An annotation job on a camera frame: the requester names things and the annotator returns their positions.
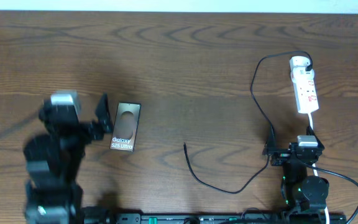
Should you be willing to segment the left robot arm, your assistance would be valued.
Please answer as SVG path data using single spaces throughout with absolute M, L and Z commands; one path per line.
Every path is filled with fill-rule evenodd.
M 96 119 L 78 119 L 75 91 L 58 91 L 39 109 L 47 130 L 28 140 L 23 153 L 30 176 L 26 183 L 24 216 L 27 223 L 108 223 L 103 208 L 82 207 L 83 189 L 76 182 L 85 148 L 112 132 L 108 96 L 95 109 Z

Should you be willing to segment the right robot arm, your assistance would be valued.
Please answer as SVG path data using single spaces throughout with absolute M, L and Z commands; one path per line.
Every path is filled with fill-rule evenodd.
M 326 208 L 329 182 L 307 172 L 323 150 L 323 144 L 309 126 L 306 134 L 299 135 L 286 149 L 277 146 L 274 130 L 270 131 L 262 154 L 270 156 L 272 166 L 283 168 L 282 195 L 292 212 L 311 213 Z

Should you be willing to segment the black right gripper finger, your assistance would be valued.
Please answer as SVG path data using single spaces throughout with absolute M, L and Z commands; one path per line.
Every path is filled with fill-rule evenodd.
M 319 140 L 316 133 L 314 132 L 311 126 L 306 128 L 306 136 L 308 143 L 306 144 L 309 147 L 317 147 L 319 149 L 324 149 L 323 143 Z
M 276 150 L 276 140 L 275 140 L 275 131 L 273 126 L 270 127 L 268 138 L 265 142 L 264 149 L 262 151 L 263 155 L 271 155 Z

